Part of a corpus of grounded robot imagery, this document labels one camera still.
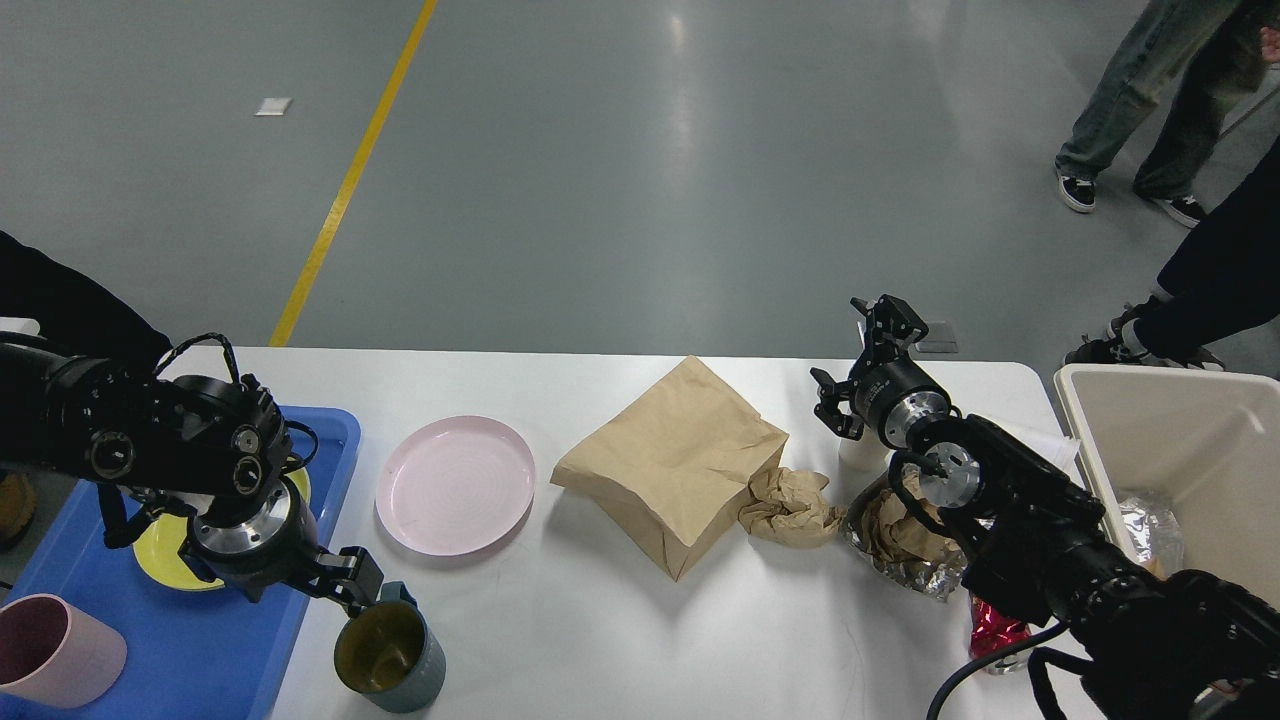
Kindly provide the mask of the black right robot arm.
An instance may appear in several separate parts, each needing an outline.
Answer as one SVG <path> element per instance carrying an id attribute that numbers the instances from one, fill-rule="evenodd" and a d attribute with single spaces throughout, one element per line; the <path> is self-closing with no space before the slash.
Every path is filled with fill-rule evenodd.
<path id="1" fill-rule="evenodd" d="M 1036 702 L 1076 675 L 1107 719 L 1275 719 L 1277 611 L 1207 571 L 1160 579 L 1106 541 L 1103 503 L 993 421 L 964 414 L 911 359 L 928 325 L 901 299 L 852 300 L 863 350 L 845 380 L 817 368 L 815 415 L 890 450 L 884 486 L 925 530 L 957 543 L 961 583 L 1041 626 L 1028 651 Z"/>

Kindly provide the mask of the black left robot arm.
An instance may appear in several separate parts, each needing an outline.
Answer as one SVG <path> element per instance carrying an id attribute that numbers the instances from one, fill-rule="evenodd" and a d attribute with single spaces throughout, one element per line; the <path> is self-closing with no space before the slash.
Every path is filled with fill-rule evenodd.
<path id="1" fill-rule="evenodd" d="M 362 547 L 324 548 L 291 478 L 319 451 L 316 432 L 239 370 L 227 337 L 204 341 L 220 345 L 225 379 L 161 378 L 189 342 L 133 370 L 4 332 L 3 465 L 96 484 L 111 550 L 161 516 L 179 518 L 186 534 L 175 555 L 201 582 L 252 602 L 283 584 L 357 618 L 376 603 L 381 569 Z"/>

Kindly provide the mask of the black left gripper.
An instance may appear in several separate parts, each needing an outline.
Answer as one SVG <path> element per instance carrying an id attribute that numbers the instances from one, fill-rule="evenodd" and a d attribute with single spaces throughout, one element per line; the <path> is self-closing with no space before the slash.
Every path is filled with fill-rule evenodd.
<path id="1" fill-rule="evenodd" d="M 371 609 L 385 579 L 362 546 L 320 552 L 315 518 L 293 480 L 274 480 L 262 505 L 232 527 L 189 519 L 186 566 L 201 582 L 220 582 L 253 603 L 268 587 L 283 584 L 338 603 L 347 618 Z"/>

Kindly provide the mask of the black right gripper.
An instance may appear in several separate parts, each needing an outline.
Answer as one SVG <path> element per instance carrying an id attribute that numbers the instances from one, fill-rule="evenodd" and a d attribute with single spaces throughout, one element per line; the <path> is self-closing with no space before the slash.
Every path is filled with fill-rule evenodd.
<path id="1" fill-rule="evenodd" d="M 947 392 L 909 359 L 910 346 L 929 334 L 928 323 L 905 301 L 881 295 L 874 302 L 850 299 L 865 319 L 863 351 L 846 380 L 812 368 L 815 416 L 835 436 L 859 441 L 864 428 L 886 447 L 909 450 L 927 423 L 950 415 Z M 850 406 L 852 413 L 841 407 Z"/>

